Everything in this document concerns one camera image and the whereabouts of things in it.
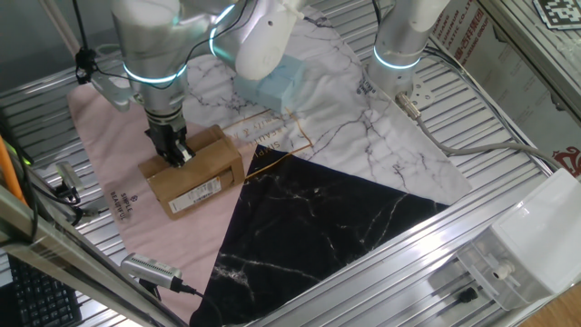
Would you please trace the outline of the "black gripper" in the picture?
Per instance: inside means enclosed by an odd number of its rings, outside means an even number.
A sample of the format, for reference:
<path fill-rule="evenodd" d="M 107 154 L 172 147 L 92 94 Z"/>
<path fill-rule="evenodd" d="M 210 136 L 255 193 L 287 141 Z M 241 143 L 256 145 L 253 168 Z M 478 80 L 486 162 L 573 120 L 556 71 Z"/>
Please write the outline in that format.
<path fill-rule="evenodd" d="M 186 132 L 185 125 L 174 128 L 171 124 L 149 122 L 145 133 L 152 140 L 157 154 L 170 166 L 181 167 L 195 156 L 186 143 Z"/>

